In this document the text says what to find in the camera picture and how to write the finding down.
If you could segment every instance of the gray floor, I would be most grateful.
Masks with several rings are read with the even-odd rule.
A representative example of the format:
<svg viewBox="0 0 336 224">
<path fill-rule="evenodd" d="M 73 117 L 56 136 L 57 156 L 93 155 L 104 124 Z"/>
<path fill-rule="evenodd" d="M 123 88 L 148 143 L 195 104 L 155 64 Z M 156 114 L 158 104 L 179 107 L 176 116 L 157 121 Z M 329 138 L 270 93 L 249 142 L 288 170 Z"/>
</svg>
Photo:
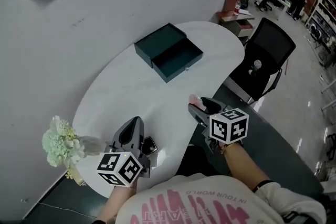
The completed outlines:
<svg viewBox="0 0 336 224">
<path fill-rule="evenodd" d="M 95 221 L 107 199 L 96 193 L 88 186 L 80 187 L 74 180 L 64 178 L 54 190 L 41 201 L 28 216 L 26 224 L 90 224 Z M 93 216 L 87 217 L 60 207 Z"/>
<path fill-rule="evenodd" d="M 294 21 L 289 15 L 277 21 L 279 9 L 261 12 L 249 1 L 248 10 L 256 19 L 251 24 L 257 26 L 263 17 L 277 23 L 296 43 L 296 49 L 286 63 L 276 89 L 253 104 L 253 108 L 264 117 L 297 151 L 312 171 L 321 164 L 321 150 L 327 134 L 335 132 L 336 110 L 321 111 L 321 107 L 335 99 L 336 87 L 321 94 L 327 82 L 336 78 L 335 67 L 324 70 L 316 53 L 324 50 L 319 47 L 314 52 L 312 39 L 304 24 Z"/>
<path fill-rule="evenodd" d="M 297 48 L 289 58 L 287 72 L 283 74 L 277 88 L 253 104 L 253 108 L 265 118 L 297 151 L 312 171 L 321 163 L 321 150 L 325 135 L 334 131 L 336 111 L 329 109 L 322 113 L 321 107 L 332 98 L 330 90 L 321 94 L 321 88 L 336 78 L 333 67 L 324 70 L 307 41 L 309 37 L 304 25 L 286 15 L 276 21 L 278 10 L 260 12 L 250 0 L 249 10 L 256 16 L 251 23 L 258 25 L 262 17 L 275 21 L 294 40 Z M 73 180 L 63 180 L 43 203 L 62 207 L 80 213 L 97 216 L 106 198 L 95 193 L 90 187 L 79 187 Z M 94 218 L 82 216 L 72 211 L 39 205 L 26 223 L 92 223 Z"/>
</svg>

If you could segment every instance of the white flowers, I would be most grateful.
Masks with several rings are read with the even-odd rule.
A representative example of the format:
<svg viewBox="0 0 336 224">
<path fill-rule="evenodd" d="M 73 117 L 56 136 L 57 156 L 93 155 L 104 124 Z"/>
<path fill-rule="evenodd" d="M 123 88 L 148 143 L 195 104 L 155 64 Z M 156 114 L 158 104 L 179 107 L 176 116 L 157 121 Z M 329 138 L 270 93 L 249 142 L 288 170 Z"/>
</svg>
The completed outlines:
<svg viewBox="0 0 336 224">
<path fill-rule="evenodd" d="M 71 165 L 85 157 L 84 146 L 78 140 L 74 128 L 59 116 L 53 117 L 50 129 L 43 135 L 42 145 L 48 153 L 49 164 L 57 167 L 64 163 L 68 171 Z"/>
</svg>

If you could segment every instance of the box lid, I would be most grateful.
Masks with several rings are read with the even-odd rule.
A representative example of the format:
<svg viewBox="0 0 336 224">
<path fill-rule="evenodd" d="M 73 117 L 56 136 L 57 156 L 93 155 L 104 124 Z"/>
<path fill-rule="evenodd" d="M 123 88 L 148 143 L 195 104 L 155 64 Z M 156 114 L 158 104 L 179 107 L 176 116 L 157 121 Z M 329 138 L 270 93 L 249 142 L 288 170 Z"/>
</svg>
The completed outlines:
<svg viewBox="0 0 336 224">
<path fill-rule="evenodd" d="M 172 24 L 167 24 L 135 43 L 150 59 L 186 37 L 186 34 Z"/>
</svg>

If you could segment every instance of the white wall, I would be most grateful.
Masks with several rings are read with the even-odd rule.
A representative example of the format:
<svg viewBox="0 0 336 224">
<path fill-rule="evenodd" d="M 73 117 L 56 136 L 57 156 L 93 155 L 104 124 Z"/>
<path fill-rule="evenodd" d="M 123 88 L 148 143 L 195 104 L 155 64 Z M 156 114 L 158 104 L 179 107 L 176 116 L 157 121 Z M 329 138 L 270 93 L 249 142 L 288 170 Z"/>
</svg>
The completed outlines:
<svg viewBox="0 0 336 224">
<path fill-rule="evenodd" d="M 168 22 L 210 20 L 223 2 L 0 0 L 0 219 L 23 217 L 61 175 L 41 136 L 55 114 L 72 121 L 104 65 Z"/>
</svg>

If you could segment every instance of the chair armrest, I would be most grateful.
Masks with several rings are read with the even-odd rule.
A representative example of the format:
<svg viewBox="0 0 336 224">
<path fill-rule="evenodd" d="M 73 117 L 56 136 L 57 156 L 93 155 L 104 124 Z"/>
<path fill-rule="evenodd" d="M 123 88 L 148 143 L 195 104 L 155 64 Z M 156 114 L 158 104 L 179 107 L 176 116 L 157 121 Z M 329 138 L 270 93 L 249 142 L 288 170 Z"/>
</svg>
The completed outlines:
<svg viewBox="0 0 336 224">
<path fill-rule="evenodd" d="M 280 68 L 279 72 L 277 73 L 277 76 L 275 77 L 275 80 L 273 81 L 271 87 L 268 88 L 268 90 L 262 94 L 262 97 L 266 94 L 266 93 L 269 93 L 270 91 L 274 90 L 280 80 L 280 77 L 281 77 L 281 74 L 282 74 L 282 68 Z"/>
<path fill-rule="evenodd" d="M 246 40 L 243 42 L 243 47 L 246 46 L 246 44 L 248 43 L 249 40 L 250 40 L 250 39 L 248 38 L 248 39 L 246 39 Z"/>
</svg>

